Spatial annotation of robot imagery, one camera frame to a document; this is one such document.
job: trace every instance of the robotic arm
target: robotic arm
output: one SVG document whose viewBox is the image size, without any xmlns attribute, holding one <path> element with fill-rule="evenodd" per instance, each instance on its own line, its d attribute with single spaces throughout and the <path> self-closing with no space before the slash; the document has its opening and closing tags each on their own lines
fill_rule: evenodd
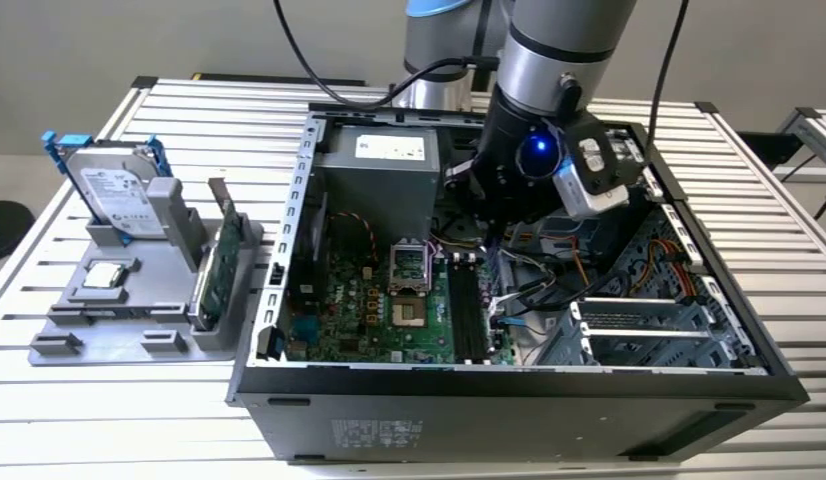
<svg viewBox="0 0 826 480">
<path fill-rule="evenodd" d="M 581 218 L 628 201 L 640 166 L 617 160 L 585 107 L 633 6 L 634 0 L 514 2 L 477 154 L 445 176 L 490 238 L 561 206 Z"/>
<path fill-rule="evenodd" d="M 489 63 L 485 56 L 503 45 L 475 155 L 443 177 L 459 206 L 487 224 L 491 242 L 509 225 L 531 223 L 559 207 L 580 219 L 628 202 L 625 186 L 636 182 L 641 165 L 617 159 L 609 133 L 585 107 L 634 2 L 409 0 L 403 64 L 410 76 L 382 99 L 359 103 L 317 77 L 273 0 L 302 68 L 351 108 L 378 108 L 393 99 L 406 108 L 466 108 L 466 66 Z"/>
</svg>

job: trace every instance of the metal case frame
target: metal case frame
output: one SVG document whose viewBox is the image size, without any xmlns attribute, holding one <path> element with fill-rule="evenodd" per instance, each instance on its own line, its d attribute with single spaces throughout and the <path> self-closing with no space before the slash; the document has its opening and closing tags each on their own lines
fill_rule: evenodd
<svg viewBox="0 0 826 480">
<path fill-rule="evenodd" d="M 337 118 L 421 127 L 482 124 L 481 115 L 399 109 L 361 114 L 325 107 L 309 115 L 270 275 L 254 323 L 243 326 L 227 396 L 247 408 L 275 458 L 680 461 L 808 400 L 654 149 L 644 157 L 657 193 L 689 233 L 705 273 L 716 279 L 756 346 L 760 355 L 748 361 L 769 375 L 278 362 L 298 212 L 314 155 Z M 629 129 L 645 145 L 640 125 L 605 123 Z"/>
</svg>

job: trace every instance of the orange wire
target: orange wire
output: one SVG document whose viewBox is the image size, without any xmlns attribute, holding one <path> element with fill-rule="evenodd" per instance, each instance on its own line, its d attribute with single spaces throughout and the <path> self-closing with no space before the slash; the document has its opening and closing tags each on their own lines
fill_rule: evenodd
<svg viewBox="0 0 826 480">
<path fill-rule="evenodd" d="M 657 244 L 661 245 L 664 252 L 666 252 L 666 246 L 661 242 L 657 242 Z M 640 278 L 637 279 L 637 281 L 634 282 L 634 285 L 630 287 L 630 290 L 628 291 L 629 294 L 633 294 L 640 289 L 640 287 L 642 287 L 642 284 L 649 279 L 649 272 L 652 271 L 652 264 L 654 263 L 654 245 L 656 245 L 656 240 L 652 240 L 649 242 L 649 248 L 646 249 L 646 264 L 642 267 L 642 273 L 640 274 Z"/>
<path fill-rule="evenodd" d="M 572 243 L 572 259 L 574 260 L 574 266 L 577 267 L 577 271 L 581 274 L 581 279 L 584 280 L 584 286 L 589 285 L 589 278 L 586 277 L 586 272 L 584 271 L 584 265 L 581 264 L 581 257 L 577 253 L 577 237 L 574 235 L 569 235 L 568 237 L 555 237 L 554 235 L 539 235 L 539 237 L 546 238 L 549 240 L 569 240 Z"/>
<path fill-rule="evenodd" d="M 676 250 L 677 252 L 682 252 L 684 251 L 684 250 L 681 250 L 681 247 L 678 246 L 678 244 L 676 242 L 673 242 L 672 240 L 661 240 L 661 241 L 666 245 L 669 245 L 669 247 L 673 250 Z M 677 271 L 678 280 L 682 281 L 682 287 L 685 289 L 685 295 L 696 296 L 696 286 L 693 285 L 693 281 L 690 280 L 689 275 L 684 271 L 684 267 L 681 266 L 681 264 L 673 264 L 673 268 Z"/>
</svg>

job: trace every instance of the white wall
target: white wall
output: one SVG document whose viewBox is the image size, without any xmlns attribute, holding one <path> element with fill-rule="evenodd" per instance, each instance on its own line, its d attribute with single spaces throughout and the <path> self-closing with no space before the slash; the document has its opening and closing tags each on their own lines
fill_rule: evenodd
<svg viewBox="0 0 826 480">
<path fill-rule="evenodd" d="M 321 75 L 398 78 L 403 3 L 283 0 Z M 638 0 L 598 95 L 649 97 L 677 3 Z M 690 3 L 665 98 L 713 101 L 740 128 L 826 106 L 826 0 Z M 0 0 L 0 153 L 94 131 L 135 75 L 195 71 L 302 75 L 270 0 Z"/>
</svg>

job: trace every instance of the gray floor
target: gray floor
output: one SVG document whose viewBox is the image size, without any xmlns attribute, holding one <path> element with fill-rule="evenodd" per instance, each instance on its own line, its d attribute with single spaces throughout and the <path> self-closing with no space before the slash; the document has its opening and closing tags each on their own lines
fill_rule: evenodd
<svg viewBox="0 0 826 480">
<path fill-rule="evenodd" d="M 52 162 L 34 155 L 0 155 L 0 200 L 12 200 L 31 210 L 35 217 L 62 184 Z"/>
</svg>

